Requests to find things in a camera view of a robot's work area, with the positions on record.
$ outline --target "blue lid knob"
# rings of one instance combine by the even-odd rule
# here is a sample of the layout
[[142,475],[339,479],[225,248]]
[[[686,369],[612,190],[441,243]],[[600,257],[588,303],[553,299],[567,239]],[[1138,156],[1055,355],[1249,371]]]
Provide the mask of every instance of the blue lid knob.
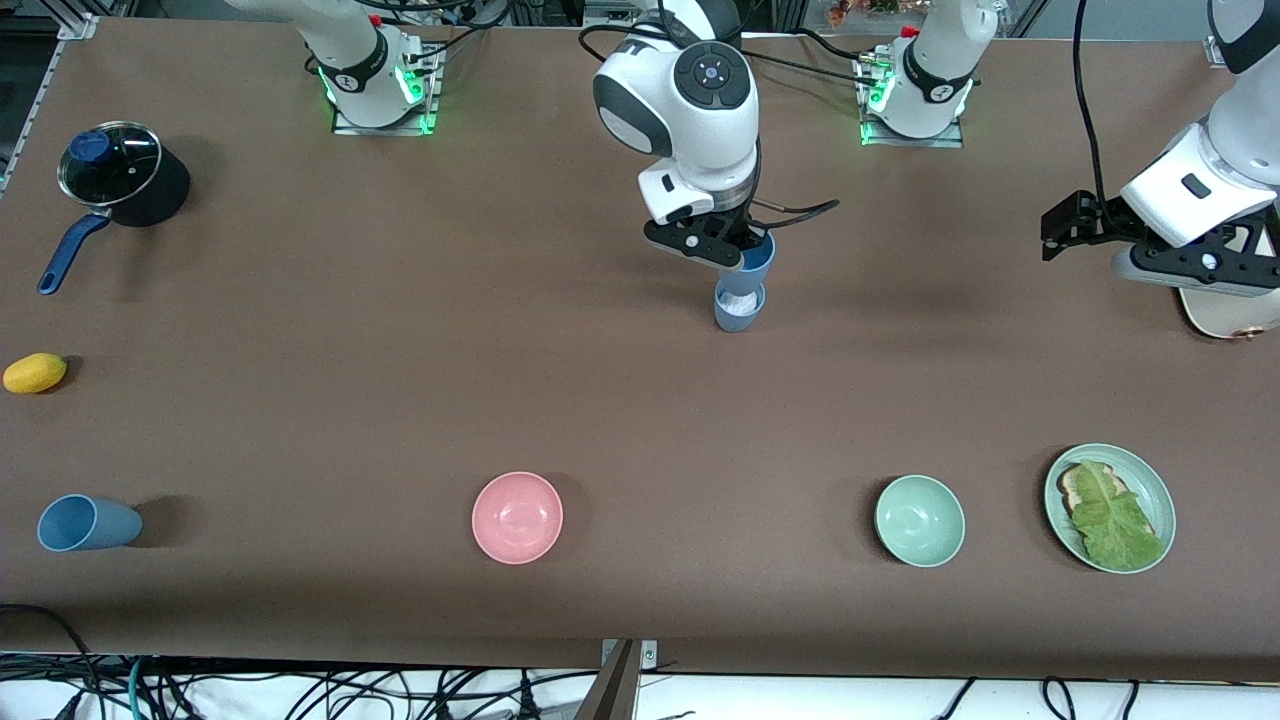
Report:
[[82,132],[67,150],[81,163],[100,163],[111,154],[111,138],[101,131]]

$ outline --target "robot control buttons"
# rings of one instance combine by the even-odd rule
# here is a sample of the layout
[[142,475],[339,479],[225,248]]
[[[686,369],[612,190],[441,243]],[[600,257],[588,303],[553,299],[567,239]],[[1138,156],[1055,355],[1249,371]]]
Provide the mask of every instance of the robot control buttons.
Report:
[[685,100],[708,110],[737,108],[751,92],[746,63],[722,42],[699,42],[681,53],[675,81]]

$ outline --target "mint green bowl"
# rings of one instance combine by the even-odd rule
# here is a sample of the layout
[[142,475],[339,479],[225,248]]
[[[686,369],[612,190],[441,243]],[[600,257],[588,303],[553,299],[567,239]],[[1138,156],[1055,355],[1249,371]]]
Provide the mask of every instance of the mint green bowl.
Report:
[[964,544],[964,510],[947,486],[927,475],[904,475],[876,502],[876,534],[902,562],[937,568]]
[[[1149,565],[1138,568],[1137,570],[1112,570],[1089,560],[1089,556],[1084,552],[1084,538],[1080,537],[1079,530],[1071,524],[1071,516],[1066,512],[1066,501],[1062,497],[1062,489],[1057,487],[1057,482],[1062,478],[1062,474],[1084,460],[1097,460],[1098,462],[1111,465],[1116,471],[1116,477],[1124,480],[1124,484],[1129,486],[1129,489],[1138,496],[1138,507],[1142,507],[1143,514],[1151,520],[1151,527],[1156,530],[1156,538],[1162,546],[1160,557],[1155,559]],[[1089,568],[1102,570],[1103,573],[1115,573],[1116,575],[1133,575],[1134,573],[1143,573],[1158,565],[1169,555],[1169,548],[1174,546],[1174,534],[1178,532],[1174,498],[1169,496],[1165,480],[1160,479],[1156,470],[1151,465],[1147,465],[1142,457],[1123,447],[1103,445],[1101,442],[1078,445],[1057,456],[1053,466],[1048,469],[1048,477],[1044,478],[1044,514],[1048,515],[1048,524],[1053,528],[1053,534],[1057,536],[1057,539],[1062,541],[1062,544],[1071,551],[1071,555],[1079,557]]]

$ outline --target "black pot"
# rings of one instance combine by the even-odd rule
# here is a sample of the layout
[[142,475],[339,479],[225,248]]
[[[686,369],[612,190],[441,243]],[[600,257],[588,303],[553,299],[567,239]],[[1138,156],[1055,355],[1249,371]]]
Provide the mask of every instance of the black pot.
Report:
[[115,120],[77,135],[58,163],[58,184],[91,208],[67,228],[36,291],[52,295],[90,234],[111,222],[141,228],[169,219],[182,208],[191,176],[156,133]]

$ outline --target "teal cable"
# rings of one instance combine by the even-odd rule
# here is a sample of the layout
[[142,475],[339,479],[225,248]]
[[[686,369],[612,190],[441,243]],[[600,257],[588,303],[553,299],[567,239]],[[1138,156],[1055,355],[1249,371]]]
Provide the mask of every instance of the teal cable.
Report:
[[133,669],[129,670],[129,710],[133,711],[133,720],[142,720],[142,712],[138,710],[138,671],[142,670],[142,657],[140,656],[137,661],[133,662]]

